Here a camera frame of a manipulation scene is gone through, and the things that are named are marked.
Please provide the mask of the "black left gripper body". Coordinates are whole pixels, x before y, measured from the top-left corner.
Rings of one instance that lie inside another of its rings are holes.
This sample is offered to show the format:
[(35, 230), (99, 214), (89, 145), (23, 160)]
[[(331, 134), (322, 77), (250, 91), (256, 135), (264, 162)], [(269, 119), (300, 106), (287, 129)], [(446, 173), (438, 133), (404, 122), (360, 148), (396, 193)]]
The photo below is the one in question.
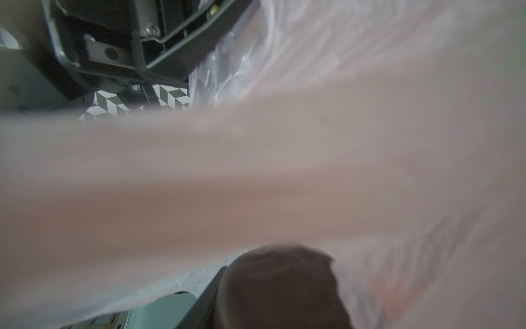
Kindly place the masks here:
[(81, 111), (95, 93), (159, 104), (154, 86), (188, 77), (249, 1), (2, 1), (1, 109)]

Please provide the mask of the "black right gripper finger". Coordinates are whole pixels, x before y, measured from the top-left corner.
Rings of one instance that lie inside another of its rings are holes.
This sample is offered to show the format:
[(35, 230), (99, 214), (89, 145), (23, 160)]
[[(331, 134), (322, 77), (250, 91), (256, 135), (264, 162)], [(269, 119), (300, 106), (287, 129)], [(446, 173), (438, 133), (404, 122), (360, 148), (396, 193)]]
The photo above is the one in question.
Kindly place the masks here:
[(223, 327), (216, 316), (216, 297), (226, 269), (227, 266), (220, 268), (175, 329), (216, 329)]

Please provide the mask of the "pink plastic bag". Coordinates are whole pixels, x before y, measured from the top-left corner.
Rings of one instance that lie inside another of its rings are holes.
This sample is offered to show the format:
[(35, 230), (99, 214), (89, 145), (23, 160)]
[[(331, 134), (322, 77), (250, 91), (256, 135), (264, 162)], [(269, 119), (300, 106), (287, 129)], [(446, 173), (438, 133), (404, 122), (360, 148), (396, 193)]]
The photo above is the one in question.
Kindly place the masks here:
[(356, 328), (525, 327), (525, 2), (263, 1), (191, 109), (1, 119), (1, 327), (330, 253)]

